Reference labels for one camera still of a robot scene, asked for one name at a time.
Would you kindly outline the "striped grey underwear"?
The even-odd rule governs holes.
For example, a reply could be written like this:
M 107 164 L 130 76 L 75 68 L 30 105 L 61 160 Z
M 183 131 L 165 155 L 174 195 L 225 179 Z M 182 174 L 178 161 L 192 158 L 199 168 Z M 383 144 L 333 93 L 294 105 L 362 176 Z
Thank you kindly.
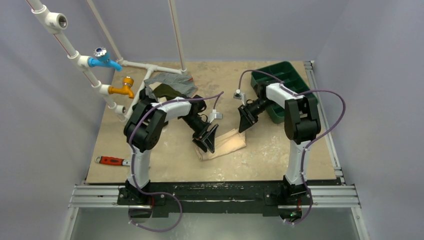
M 198 90 L 197 86 L 194 84 L 193 77 L 190 75 L 181 75 L 176 73 L 159 73 L 149 79 L 144 80 L 145 89 L 144 92 L 151 99 L 158 100 L 153 94 L 153 90 L 159 84 L 166 84 L 171 86 L 173 89 L 184 94 L 186 97 L 192 97 L 194 93 Z

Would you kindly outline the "dark green underwear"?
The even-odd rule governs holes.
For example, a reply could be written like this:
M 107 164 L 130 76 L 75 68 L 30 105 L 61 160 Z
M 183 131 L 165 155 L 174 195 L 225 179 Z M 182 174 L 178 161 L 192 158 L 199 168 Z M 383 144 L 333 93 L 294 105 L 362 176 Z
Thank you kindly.
M 181 92 L 163 83 L 160 83 L 152 92 L 156 98 L 165 98 L 167 101 L 175 99 L 177 97 L 185 97 L 185 95 Z

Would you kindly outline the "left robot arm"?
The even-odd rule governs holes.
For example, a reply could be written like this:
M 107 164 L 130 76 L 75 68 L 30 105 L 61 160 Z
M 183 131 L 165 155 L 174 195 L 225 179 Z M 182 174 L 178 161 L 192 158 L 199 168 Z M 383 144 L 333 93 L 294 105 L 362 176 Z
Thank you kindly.
M 141 101 L 126 123 L 123 133 L 131 149 L 130 174 L 125 187 L 120 190 L 120 199 L 146 203 L 150 183 L 149 167 L 152 149 L 157 145 L 162 129 L 173 119 L 183 121 L 193 130 L 192 142 L 204 153 L 215 152 L 215 137 L 218 124 L 203 120 L 200 113 L 206 108 L 205 99 L 177 96 L 165 102 Z

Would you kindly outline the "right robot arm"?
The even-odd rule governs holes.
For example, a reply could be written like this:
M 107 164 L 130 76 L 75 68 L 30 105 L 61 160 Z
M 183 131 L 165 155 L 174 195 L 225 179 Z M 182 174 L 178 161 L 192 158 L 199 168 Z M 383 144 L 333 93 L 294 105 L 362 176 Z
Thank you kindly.
M 290 152 L 287 170 L 282 180 L 280 196 L 288 204 L 294 203 L 307 193 L 307 170 L 309 147 L 321 132 L 318 101 L 286 88 L 279 82 L 262 82 L 255 88 L 256 100 L 243 101 L 238 107 L 240 115 L 239 132 L 252 127 L 259 120 L 259 114 L 270 105 L 277 104 L 284 109 L 284 132 L 289 139 Z

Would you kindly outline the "beige underwear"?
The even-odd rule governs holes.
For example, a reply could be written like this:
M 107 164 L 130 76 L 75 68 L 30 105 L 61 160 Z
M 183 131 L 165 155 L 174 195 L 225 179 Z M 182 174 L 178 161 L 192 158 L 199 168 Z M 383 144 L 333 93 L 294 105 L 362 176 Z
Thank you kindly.
M 200 161 L 209 161 L 236 152 L 245 147 L 246 133 L 240 133 L 238 129 L 232 129 L 215 138 L 214 153 L 209 151 L 204 152 L 198 146 L 195 146 L 194 149 Z

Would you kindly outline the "green compartment tray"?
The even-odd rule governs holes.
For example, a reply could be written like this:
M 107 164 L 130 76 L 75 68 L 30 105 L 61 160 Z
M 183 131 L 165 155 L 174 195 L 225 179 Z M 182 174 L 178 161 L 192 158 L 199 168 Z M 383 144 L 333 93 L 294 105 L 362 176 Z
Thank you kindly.
M 301 77 L 300 73 L 289 61 L 278 62 L 272 65 L 258 68 L 257 70 L 279 78 L 284 82 L 284 86 L 293 92 L 302 93 L 310 90 L 309 86 Z M 274 80 L 274 78 L 263 73 L 251 72 L 250 85 L 253 89 L 255 89 L 258 83 L 269 82 L 272 80 Z M 273 123 L 281 124 L 284 122 L 284 108 L 278 104 L 268 106 L 266 108 L 266 112 L 268 113 Z

